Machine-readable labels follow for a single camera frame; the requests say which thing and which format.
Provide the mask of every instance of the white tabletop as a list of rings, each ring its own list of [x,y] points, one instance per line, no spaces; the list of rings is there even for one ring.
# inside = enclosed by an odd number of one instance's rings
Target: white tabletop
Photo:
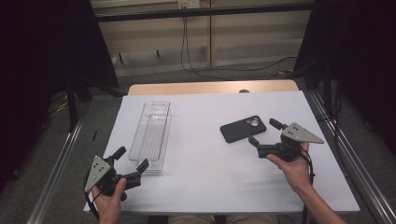
[[[142,185],[126,191],[123,211],[142,214],[245,214],[301,212],[303,203],[282,171],[247,139],[227,144],[219,127],[258,115],[267,126],[261,144],[280,141],[269,119],[296,122],[325,140],[301,91],[125,96],[104,158],[119,147],[129,150],[147,101],[169,101],[172,123],[163,170],[143,174]],[[129,151],[115,162],[118,174],[134,172]],[[314,187],[338,212],[359,211],[329,148],[311,144]]]

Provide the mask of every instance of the aluminum rail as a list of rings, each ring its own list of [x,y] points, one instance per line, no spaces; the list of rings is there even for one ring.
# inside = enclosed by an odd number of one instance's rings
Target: aluminum rail
[[[325,108],[323,107],[324,102],[320,97],[320,95],[317,92],[313,92],[313,91],[311,91],[310,94],[319,112],[322,114],[327,114]],[[332,132],[332,134],[335,136],[334,133],[336,127],[335,120],[333,119],[327,120],[326,124],[330,129],[330,131]],[[367,172],[366,168],[359,159],[352,145],[349,144],[346,136],[344,135],[344,133],[340,128],[337,129],[337,143],[341,151],[344,153],[347,161],[351,165],[356,176],[358,177],[359,181],[363,185],[371,201],[373,202],[377,212],[382,217],[383,221],[387,224],[396,223],[395,212],[392,210],[393,208],[390,205],[387,197],[382,192],[380,187],[375,183],[375,181],[370,176],[370,174]]]
[[[265,12],[282,12],[282,11],[304,11],[311,10],[314,7],[326,7],[329,3],[298,3],[298,4],[277,4],[262,5],[254,7],[208,7],[208,8],[190,8],[176,9],[137,13],[109,13],[97,14],[93,17],[58,17],[53,19],[60,22],[109,22],[109,21],[140,21],[152,19],[168,19],[182,17],[200,17],[200,16],[219,16],[249,13],[265,13]]]
[[[76,143],[76,140],[78,138],[78,134],[82,126],[82,121],[88,114],[90,104],[91,103],[84,104],[81,112],[81,117],[78,120],[76,127],[69,135],[67,135],[61,154],[59,155],[58,160],[56,161],[52,172],[49,175],[46,186],[41,192],[38,201],[35,203],[35,208],[29,216],[29,219],[26,222],[27,224],[40,224],[43,222],[47,210],[50,206],[50,202],[53,198],[53,195],[55,194],[58,183],[61,180],[62,174],[64,172],[64,167],[66,166],[67,161],[70,157],[73,145]]]

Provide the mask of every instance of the black phone case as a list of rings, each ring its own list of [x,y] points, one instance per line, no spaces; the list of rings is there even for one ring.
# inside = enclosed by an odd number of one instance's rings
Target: black phone case
[[[262,123],[260,117],[256,115],[233,123],[225,124],[220,127],[220,131],[227,143],[247,138],[250,134],[254,135],[257,133],[263,133],[266,130],[267,128],[264,123]]]

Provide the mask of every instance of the clear plastic tray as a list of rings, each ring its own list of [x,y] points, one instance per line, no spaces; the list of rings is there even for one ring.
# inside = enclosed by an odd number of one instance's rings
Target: clear plastic tray
[[[145,103],[129,154],[130,161],[138,165],[148,159],[146,171],[163,169],[171,118],[169,102]]]

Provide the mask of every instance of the leg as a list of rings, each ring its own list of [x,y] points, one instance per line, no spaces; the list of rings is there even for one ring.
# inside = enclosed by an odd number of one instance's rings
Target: leg
[[[227,216],[227,224],[277,224],[276,215]]]
[[[169,216],[168,224],[215,224],[213,216]]]

